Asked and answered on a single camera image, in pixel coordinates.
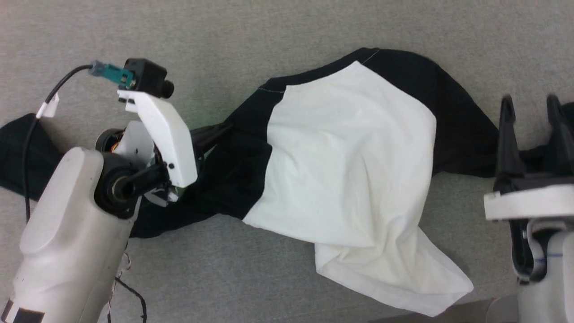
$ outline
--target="cable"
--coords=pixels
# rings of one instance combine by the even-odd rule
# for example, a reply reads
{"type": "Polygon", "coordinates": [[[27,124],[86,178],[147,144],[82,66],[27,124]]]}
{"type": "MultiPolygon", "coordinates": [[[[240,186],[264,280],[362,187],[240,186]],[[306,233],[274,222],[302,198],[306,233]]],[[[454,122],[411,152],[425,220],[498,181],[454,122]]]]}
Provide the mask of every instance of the cable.
{"type": "MultiPolygon", "coordinates": [[[[130,258],[130,255],[128,255],[127,252],[124,252],[123,255],[126,256],[126,258],[127,258],[127,266],[126,266],[126,268],[124,268],[124,269],[122,269],[122,270],[119,271],[119,274],[118,274],[118,276],[116,277],[116,278],[118,278],[118,279],[122,277],[124,271],[128,271],[128,270],[131,269],[131,258],[130,258]]],[[[108,316],[111,315],[111,300],[112,300],[112,298],[114,297],[115,285],[116,285],[116,284],[117,284],[117,282],[114,282],[114,284],[111,286],[111,296],[110,296],[110,300],[108,300],[108,313],[107,313],[108,316]]]]}
{"type": "MultiPolygon", "coordinates": [[[[135,296],[137,296],[139,298],[139,301],[142,303],[142,323],[146,323],[148,321],[148,307],[145,305],[145,300],[142,297],[142,295],[140,295],[138,292],[135,291],[135,289],[131,288],[130,286],[128,286],[126,283],[124,283],[121,279],[119,278],[115,278],[115,281],[118,282],[120,285],[123,286],[123,288],[129,290],[132,294],[134,294],[135,296]]],[[[108,319],[108,323],[111,323],[111,315],[108,312],[107,314],[107,319],[108,319]]]]}
{"type": "Polygon", "coordinates": [[[32,122],[30,130],[28,130],[28,134],[26,135],[26,140],[24,141],[24,147],[22,150],[22,188],[24,191],[24,203],[26,205],[26,223],[28,223],[28,221],[30,220],[30,196],[28,192],[28,150],[30,148],[30,142],[32,141],[32,136],[34,135],[34,130],[36,128],[36,125],[38,124],[38,120],[42,117],[42,114],[44,113],[44,110],[46,109],[48,103],[50,103],[50,101],[56,95],[56,93],[62,87],[62,85],[64,85],[64,83],[68,81],[74,74],[82,70],[88,70],[90,68],[92,68],[92,65],[81,65],[74,68],[69,73],[67,73],[66,76],[64,76],[58,82],[58,84],[56,84],[56,86],[52,89],[50,94],[48,94],[48,97],[46,97],[46,100],[44,101],[44,103],[40,107],[40,110],[36,114],[36,119],[34,119],[34,121],[32,122]]]}

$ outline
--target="green connector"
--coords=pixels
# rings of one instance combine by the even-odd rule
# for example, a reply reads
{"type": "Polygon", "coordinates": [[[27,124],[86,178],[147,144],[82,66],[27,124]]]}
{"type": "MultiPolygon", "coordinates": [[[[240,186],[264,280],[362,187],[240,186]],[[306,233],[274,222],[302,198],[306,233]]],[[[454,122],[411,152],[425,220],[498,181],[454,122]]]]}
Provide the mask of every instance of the green connector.
{"type": "Polygon", "coordinates": [[[132,72],[112,64],[104,64],[101,61],[95,60],[92,62],[92,68],[89,69],[88,72],[93,76],[101,76],[108,79],[126,89],[135,86],[134,74],[132,72]]]}

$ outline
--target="gray carpet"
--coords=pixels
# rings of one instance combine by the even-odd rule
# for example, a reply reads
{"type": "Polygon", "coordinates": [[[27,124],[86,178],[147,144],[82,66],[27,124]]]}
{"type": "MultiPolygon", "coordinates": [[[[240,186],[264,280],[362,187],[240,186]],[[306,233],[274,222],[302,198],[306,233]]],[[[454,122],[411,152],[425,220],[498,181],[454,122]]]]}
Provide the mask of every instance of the gray carpet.
{"type": "MultiPolygon", "coordinates": [[[[358,47],[398,48],[437,61],[493,120],[510,93],[522,148],[548,136],[545,96],[574,99],[574,2],[560,1],[28,1],[0,0],[0,124],[36,111],[57,80],[92,59],[146,57],[168,69],[170,101],[190,127],[221,121],[272,76],[329,63],[358,47]]],[[[133,118],[102,79],[60,91],[46,128],[58,145],[91,146],[133,118]]],[[[468,274],[463,302],[514,292],[509,233],[483,220],[492,181],[434,178],[421,227],[468,274]]],[[[20,262],[22,198],[0,191],[0,298],[20,262]]],[[[310,244],[226,216],[131,240],[125,280],[149,322],[365,322],[404,311],[314,273],[310,244]]],[[[114,322],[140,322],[120,289],[114,322]]]]}

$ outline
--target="cloth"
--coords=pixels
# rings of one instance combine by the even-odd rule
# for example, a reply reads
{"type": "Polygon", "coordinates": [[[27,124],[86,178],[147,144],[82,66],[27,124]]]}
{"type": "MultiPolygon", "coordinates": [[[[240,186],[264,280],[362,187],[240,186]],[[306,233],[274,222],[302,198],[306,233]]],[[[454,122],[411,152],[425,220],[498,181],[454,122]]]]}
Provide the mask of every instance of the cloth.
{"type": "Polygon", "coordinates": [[[433,174],[447,171],[494,176],[498,130],[452,77],[435,62],[415,53],[361,48],[323,67],[272,78],[258,87],[226,119],[234,124],[234,130],[207,156],[197,182],[165,209],[151,203],[142,205],[132,236],[154,237],[218,213],[245,218],[263,193],[273,150],[267,141],[267,126],[286,88],[326,77],[355,61],[435,115],[433,174]]]}
{"type": "Polygon", "coordinates": [[[435,316],[473,288],[417,227],[436,119],[355,61],[287,86],[273,109],[265,188],[243,222],[315,243],[317,272],[435,316]]]}
{"type": "Polygon", "coordinates": [[[167,208],[144,203],[132,236],[156,236],[223,213],[316,242],[320,274],[396,307],[433,316],[472,289],[466,276],[428,241],[417,223],[432,174],[494,175],[498,131],[436,63],[410,52],[362,48],[316,70],[269,80],[227,122],[234,124],[234,130],[209,154],[197,182],[167,208]],[[333,78],[343,82],[341,88],[329,88],[333,78]],[[345,82],[346,78],[354,81],[345,82]],[[316,93],[314,100],[289,98],[290,93],[314,94],[310,83],[327,89],[316,93]],[[344,94],[351,98],[339,97],[342,100],[336,105],[333,98],[344,94]],[[358,106],[354,98],[365,104],[358,106]],[[350,110],[327,111],[328,106],[350,110]],[[366,106],[384,116],[366,113],[366,106]],[[365,116],[342,118],[358,113],[365,116]],[[307,117],[310,136],[302,135],[305,128],[295,122],[305,124],[307,117]],[[318,121],[321,118],[332,118],[333,123],[318,121]],[[371,128],[363,128],[365,122],[371,128]],[[327,133],[347,126],[348,132],[321,136],[321,126],[327,133]],[[283,131],[295,133],[298,141],[286,143],[290,137],[282,135],[283,131]],[[341,149],[339,154],[332,145],[341,149]],[[308,155],[301,155],[301,149],[308,155]],[[284,158],[278,159],[281,152],[284,158]],[[278,161],[302,156],[307,157],[301,160],[303,164],[295,166],[309,167],[309,176],[303,176],[303,185],[294,185],[289,192],[304,199],[278,194],[275,188],[294,183],[284,180],[287,175],[298,175],[282,174],[285,171],[278,161]],[[334,167],[338,173],[329,173],[334,167]],[[313,180],[326,189],[308,190],[306,185],[313,180]],[[270,201],[274,194],[279,201],[270,201]],[[294,217],[297,208],[301,213],[294,217]],[[309,213],[312,210],[329,217],[316,218],[309,213]],[[282,212],[289,212],[282,220],[291,221],[290,226],[271,221],[282,212]],[[297,219],[304,221],[299,227],[297,219]]]}
{"type": "MultiPolygon", "coordinates": [[[[36,116],[26,114],[0,128],[0,186],[23,194],[22,148],[36,116]]],[[[28,151],[29,196],[38,200],[58,166],[61,153],[41,124],[36,126],[28,151]]]]}

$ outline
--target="white cable clip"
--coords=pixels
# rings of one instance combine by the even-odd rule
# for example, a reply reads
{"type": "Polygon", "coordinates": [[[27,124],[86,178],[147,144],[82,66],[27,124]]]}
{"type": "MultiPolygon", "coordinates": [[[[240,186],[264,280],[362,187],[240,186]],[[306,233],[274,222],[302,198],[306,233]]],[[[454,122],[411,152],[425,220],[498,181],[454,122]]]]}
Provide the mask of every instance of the white cable clip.
{"type": "Polygon", "coordinates": [[[36,113],[36,118],[40,119],[41,117],[52,118],[56,114],[56,108],[58,107],[58,103],[60,102],[60,97],[58,96],[58,92],[56,95],[50,100],[49,103],[42,103],[38,113],[36,113]]]}

